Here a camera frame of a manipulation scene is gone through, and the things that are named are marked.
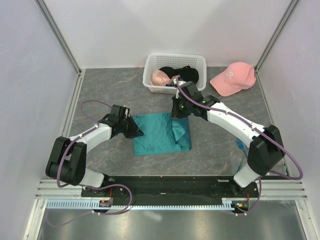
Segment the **teal satin napkin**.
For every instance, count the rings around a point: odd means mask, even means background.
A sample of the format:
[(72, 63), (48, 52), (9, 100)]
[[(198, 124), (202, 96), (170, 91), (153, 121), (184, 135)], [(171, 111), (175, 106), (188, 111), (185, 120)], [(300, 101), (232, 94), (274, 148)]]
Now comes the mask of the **teal satin napkin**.
[(144, 133), (133, 139), (136, 156), (182, 153), (192, 149), (189, 119), (169, 112), (136, 115), (133, 120)]

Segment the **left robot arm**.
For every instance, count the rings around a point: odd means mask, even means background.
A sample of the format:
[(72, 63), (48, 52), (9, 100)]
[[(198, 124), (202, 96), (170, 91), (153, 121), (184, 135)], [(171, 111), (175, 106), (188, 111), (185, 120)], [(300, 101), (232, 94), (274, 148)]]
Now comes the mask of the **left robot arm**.
[(60, 136), (55, 140), (45, 169), (46, 176), (55, 179), (59, 188), (68, 185), (90, 187), (99, 197), (106, 196), (110, 191), (108, 176), (87, 168), (87, 154), (118, 134), (127, 139), (144, 135), (130, 115), (130, 109), (114, 104), (110, 113), (93, 127), (72, 137)]

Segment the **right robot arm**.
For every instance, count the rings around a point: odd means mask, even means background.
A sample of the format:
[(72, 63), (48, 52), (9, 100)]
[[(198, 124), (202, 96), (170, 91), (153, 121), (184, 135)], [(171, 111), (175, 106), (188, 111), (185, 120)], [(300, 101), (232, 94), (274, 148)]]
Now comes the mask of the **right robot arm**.
[(202, 118), (227, 130), (247, 146), (247, 162), (229, 184), (233, 196), (242, 196), (251, 182), (269, 173), (285, 156), (280, 131), (274, 125), (265, 127), (244, 118), (216, 97), (203, 96), (191, 81), (174, 80), (174, 86), (177, 88), (172, 98), (174, 118), (190, 115)]

